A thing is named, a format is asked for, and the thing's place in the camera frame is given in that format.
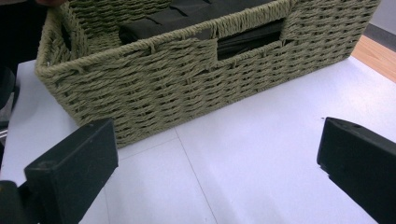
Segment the basket handle hole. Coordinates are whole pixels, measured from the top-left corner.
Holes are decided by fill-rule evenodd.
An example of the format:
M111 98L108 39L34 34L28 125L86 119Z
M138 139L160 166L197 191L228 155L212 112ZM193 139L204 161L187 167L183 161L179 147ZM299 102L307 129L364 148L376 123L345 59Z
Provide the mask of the basket handle hole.
M226 36L218 42L218 60L258 49L280 39L283 19L272 21L243 33Z
M64 28L63 25L62 25L62 38L64 39L64 44L69 49L69 51L72 51L72 41L70 34L66 31L66 28Z

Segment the wicker basket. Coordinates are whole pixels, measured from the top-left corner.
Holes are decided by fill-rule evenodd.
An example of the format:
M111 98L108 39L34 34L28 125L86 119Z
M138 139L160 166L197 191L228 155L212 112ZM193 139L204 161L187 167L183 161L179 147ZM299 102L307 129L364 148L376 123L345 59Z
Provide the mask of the wicker basket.
M119 24L170 2L75 0L49 10L36 74L79 125L113 118L119 147L347 58L379 0L276 0L120 44ZM218 60L219 38L279 19L278 41ZM211 39L188 38L204 29Z

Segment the white table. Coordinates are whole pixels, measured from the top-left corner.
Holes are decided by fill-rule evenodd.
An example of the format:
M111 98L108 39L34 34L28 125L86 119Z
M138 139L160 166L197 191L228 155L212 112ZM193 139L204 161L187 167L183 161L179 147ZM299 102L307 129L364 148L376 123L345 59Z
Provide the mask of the white table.
M1 179L77 126L20 64ZM316 163L324 118L396 142L396 85L349 58L119 150L81 223L375 223Z

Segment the black object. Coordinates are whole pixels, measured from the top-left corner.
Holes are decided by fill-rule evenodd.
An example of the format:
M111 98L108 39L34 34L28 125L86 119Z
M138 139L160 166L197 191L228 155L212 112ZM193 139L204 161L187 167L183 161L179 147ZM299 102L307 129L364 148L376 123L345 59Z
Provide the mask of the black object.
M341 119L326 118L318 164L379 223L396 223L396 144Z
M46 15L29 2L0 6L0 65L17 74L19 63L36 58Z
M24 169L19 194L9 181L0 182L0 204L12 209L0 209L0 223L79 223L118 167L116 149L111 119L79 128Z
M274 0L174 0L166 10L148 15L145 19L121 25L119 37L122 44L129 44L139 39L165 34L272 1ZM273 21L242 34L220 39L219 59L226 59L237 53L279 40L282 24L282 20ZM210 30L203 30L200 34L191 37L209 39L210 36Z
M15 87L15 76L12 71L0 66L0 109L6 106Z

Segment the green wicker basket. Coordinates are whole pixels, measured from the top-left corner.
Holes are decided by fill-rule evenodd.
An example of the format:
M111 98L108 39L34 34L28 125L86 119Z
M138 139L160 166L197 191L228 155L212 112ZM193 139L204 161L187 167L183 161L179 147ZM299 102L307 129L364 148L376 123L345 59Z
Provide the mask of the green wicker basket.
M379 4L276 0L120 44L121 23L170 2L74 0L48 12L36 74L79 125L113 118L119 147L347 58ZM284 19L279 40L218 60L219 38L279 19ZM205 29L210 39L188 38Z

